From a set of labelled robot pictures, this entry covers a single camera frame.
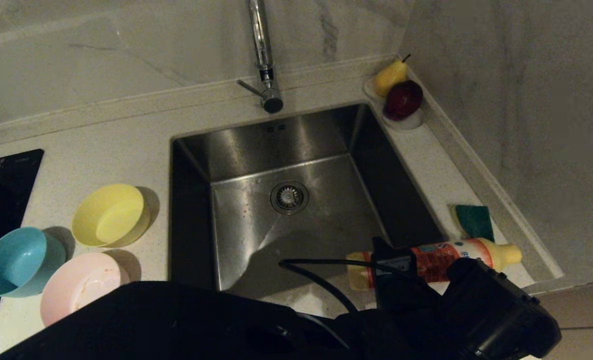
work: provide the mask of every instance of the drain strainer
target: drain strainer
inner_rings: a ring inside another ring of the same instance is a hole
[[[281,214],[293,215],[308,205],[308,189],[296,181],[284,181],[272,189],[270,202]]]

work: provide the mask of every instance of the chrome faucet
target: chrome faucet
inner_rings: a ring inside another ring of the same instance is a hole
[[[262,91],[258,91],[242,80],[237,80],[237,84],[260,96],[260,105],[263,109],[270,114],[274,114],[283,109],[283,100],[281,100],[279,84],[274,78],[274,60],[272,59],[272,46],[270,45],[265,4],[263,0],[248,0],[248,7],[250,10],[254,49],[256,50],[256,66],[263,89]]]

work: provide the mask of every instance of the dish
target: dish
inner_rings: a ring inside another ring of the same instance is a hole
[[[45,285],[41,321],[50,326],[130,282],[128,273],[105,253],[84,253],[66,262]]]
[[[415,130],[416,128],[423,125],[425,121],[425,112],[423,112],[422,109],[418,109],[402,121],[390,120],[385,115],[383,115],[383,107],[386,105],[386,100],[385,98],[377,95],[377,93],[374,91],[372,78],[365,81],[363,84],[363,91],[365,92],[365,95],[367,95],[368,98],[374,102],[376,110],[375,114],[377,114],[379,120],[381,120],[381,122],[391,130],[394,130],[398,133],[404,133]]]

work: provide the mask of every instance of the plastic bowl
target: plastic bowl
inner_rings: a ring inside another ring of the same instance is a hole
[[[120,248],[143,235],[150,210],[141,191],[114,184],[91,193],[72,220],[72,235],[85,246]]]
[[[39,294],[65,261],[63,244],[38,228],[8,232],[0,238],[0,297]]]
[[[84,253],[66,262],[45,285],[41,320],[50,326],[130,282],[128,273],[105,253]]]

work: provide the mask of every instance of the stainless steel sink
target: stainless steel sink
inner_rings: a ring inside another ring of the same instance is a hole
[[[171,157],[175,282],[260,298],[307,282],[281,259],[441,241],[365,104],[179,138]]]

